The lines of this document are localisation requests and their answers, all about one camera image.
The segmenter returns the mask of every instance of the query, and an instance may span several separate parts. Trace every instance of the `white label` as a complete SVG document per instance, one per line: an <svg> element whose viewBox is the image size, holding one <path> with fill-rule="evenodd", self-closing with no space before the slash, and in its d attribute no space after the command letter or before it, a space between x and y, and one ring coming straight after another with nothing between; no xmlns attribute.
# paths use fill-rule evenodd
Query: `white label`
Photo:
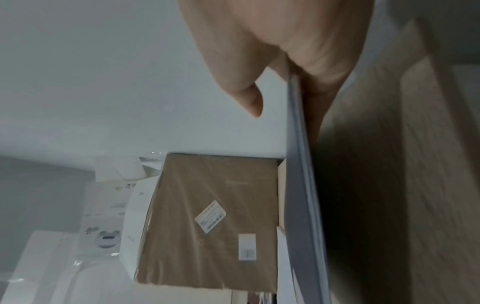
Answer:
<svg viewBox="0 0 480 304"><path fill-rule="evenodd" d="M222 206L214 200L195 218L195 221L205 233L209 233L226 215Z"/></svg>
<svg viewBox="0 0 480 304"><path fill-rule="evenodd" d="M243 233L238 235L238 260L257 260L257 239L255 233Z"/></svg>

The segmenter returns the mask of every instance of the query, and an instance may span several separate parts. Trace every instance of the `hand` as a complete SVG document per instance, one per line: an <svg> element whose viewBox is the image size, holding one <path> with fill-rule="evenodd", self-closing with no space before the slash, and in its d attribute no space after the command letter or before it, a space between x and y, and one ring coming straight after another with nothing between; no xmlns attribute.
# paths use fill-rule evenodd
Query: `hand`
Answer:
<svg viewBox="0 0 480 304"><path fill-rule="evenodd" d="M308 139L362 51L374 0L178 0L213 78L250 114L263 99L255 84L268 66L298 69Z"/></svg>

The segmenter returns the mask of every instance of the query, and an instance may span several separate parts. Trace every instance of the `barcode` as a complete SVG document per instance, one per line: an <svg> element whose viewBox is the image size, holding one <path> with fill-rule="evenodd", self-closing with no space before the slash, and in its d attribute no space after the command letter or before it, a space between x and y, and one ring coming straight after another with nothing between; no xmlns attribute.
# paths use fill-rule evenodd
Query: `barcode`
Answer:
<svg viewBox="0 0 480 304"><path fill-rule="evenodd" d="M216 219L210 225L208 225L208 227L206 229L210 230L210 228L215 226L215 224L217 224L220 221L221 218L222 218L222 215L220 214L219 216L216 217Z"/></svg>
<svg viewBox="0 0 480 304"><path fill-rule="evenodd" d="M255 257L255 250L253 249L244 249L241 251L242 258L252 258Z"/></svg>

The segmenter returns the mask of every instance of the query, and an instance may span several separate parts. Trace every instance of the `barcode label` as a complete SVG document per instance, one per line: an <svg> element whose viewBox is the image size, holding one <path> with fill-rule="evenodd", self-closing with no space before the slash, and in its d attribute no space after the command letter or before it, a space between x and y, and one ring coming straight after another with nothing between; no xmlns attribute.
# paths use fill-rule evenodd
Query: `barcode label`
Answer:
<svg viewBox="0 0 480 304"><path fill-rule="evenodd" d="M257 260L257 238L254 233L241 233L238 235L238 260Z"/></svg>
<svg viewBox="0 0 480 304"><path fill-rule="evenodd" d="M214 200L195 218L195 221L205 233L209 233L226 215L222 206Z"/></svg>

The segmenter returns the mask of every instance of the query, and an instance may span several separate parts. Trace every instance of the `brown paper package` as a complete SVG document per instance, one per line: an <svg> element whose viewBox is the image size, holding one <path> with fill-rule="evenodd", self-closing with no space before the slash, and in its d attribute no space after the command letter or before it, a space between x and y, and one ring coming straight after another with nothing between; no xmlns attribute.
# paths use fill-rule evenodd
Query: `brown paper package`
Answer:
<svg viewBox="0 0 480 304"><path fill-rule="evenodd" d="M137 282L276 292L277 186L276 160L169 154ZM205 233L195 217L214 200L226 216ZM256 261L239 261L240 233L255 233Z"/></svg>

